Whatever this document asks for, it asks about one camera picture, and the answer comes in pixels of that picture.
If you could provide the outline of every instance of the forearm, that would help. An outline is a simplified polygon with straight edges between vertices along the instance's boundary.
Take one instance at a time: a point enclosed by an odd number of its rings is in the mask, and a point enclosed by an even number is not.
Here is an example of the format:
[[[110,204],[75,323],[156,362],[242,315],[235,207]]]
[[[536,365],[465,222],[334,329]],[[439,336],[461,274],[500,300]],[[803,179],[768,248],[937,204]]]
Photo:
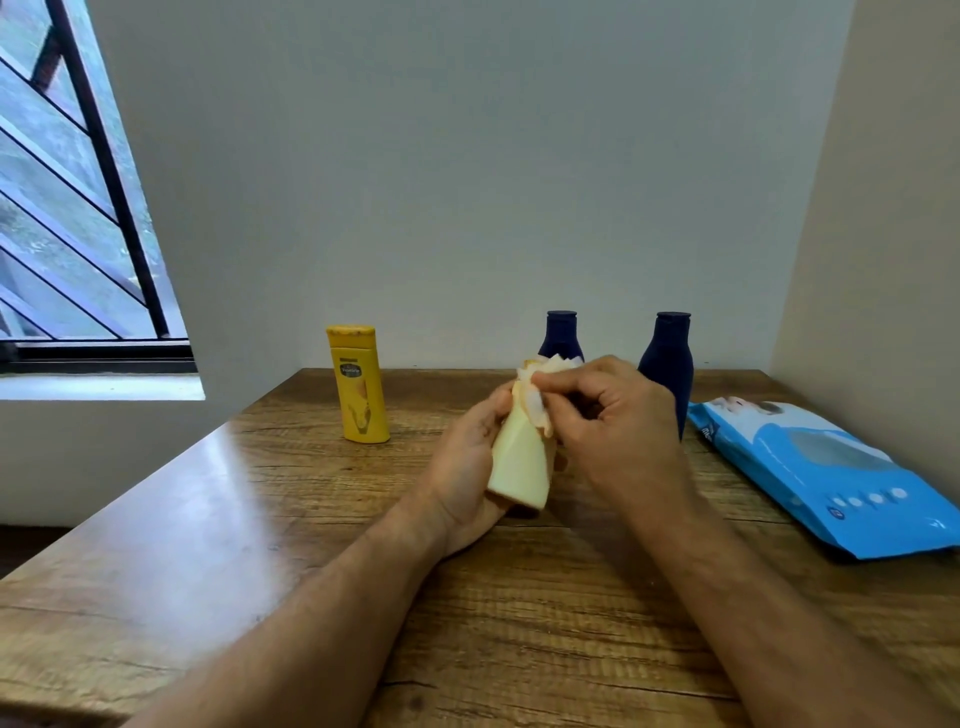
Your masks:
[[[758,726],[956,725],[910,678],[793,589],[699,495],[628,516]]]
[[[402,501],[265,621],[129,725],[352,726],[442,539]]]

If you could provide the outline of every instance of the white wall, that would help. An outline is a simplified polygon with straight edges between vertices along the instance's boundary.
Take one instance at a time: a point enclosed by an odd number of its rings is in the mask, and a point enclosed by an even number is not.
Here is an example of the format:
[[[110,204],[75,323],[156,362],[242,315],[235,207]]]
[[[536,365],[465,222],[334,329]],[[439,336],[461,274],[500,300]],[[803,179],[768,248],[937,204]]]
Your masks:
[[[69,447],[91,405],[0,403],[0,520],[95,510],[332,322],[512,366],[547,308],[631,358],[679,308],[700,365],[767,365],[852,0],[89,4],[210,400],[99,405]]]
[[[857,5],[773,374],[960,502],[960,4]]]

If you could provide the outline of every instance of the window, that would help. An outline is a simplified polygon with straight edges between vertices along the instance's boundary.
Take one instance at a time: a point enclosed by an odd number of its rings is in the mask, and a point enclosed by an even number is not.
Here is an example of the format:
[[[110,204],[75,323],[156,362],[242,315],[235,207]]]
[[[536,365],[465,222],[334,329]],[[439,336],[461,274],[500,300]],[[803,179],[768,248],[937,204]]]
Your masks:
[[[0,0],[0,372],[196,371],[83,0]]]

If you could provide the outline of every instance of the wooden table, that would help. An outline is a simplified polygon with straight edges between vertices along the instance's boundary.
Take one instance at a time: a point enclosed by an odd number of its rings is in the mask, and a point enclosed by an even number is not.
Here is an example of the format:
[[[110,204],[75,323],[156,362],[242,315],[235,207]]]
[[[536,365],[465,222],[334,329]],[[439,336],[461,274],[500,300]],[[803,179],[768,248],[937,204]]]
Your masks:
[[[122,719],[263,619],[402,493],[501,372],[388,372],[393,440],[341,438],[305,370],[0,582],[0,708]],[[793,400],[760,372],[694,399]],[[700,488],[802,592],[960,707],[960,571],[938,553],[837,560],[694,432]],[[370,725],[741,725],[716,659],[648,558],[575,475],[428,578]]]

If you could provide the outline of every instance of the dark blue bottle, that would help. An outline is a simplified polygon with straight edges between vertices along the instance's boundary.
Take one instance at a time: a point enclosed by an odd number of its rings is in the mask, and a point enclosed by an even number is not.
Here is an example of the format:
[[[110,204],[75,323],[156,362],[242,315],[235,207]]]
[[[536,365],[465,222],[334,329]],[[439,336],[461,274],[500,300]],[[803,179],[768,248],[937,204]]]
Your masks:
[[[693,355],[686,343],[690,314],[661,311],[657,314],[654,337],[637,367],[648,379],[669,389],[677,400],[677,428],[684,438],[686,406],[693,386]]]
[[[557,353],[564,359],[584,356],[577,341],[576,311],[546,312],[546,337],[538,354],[549,357]]]

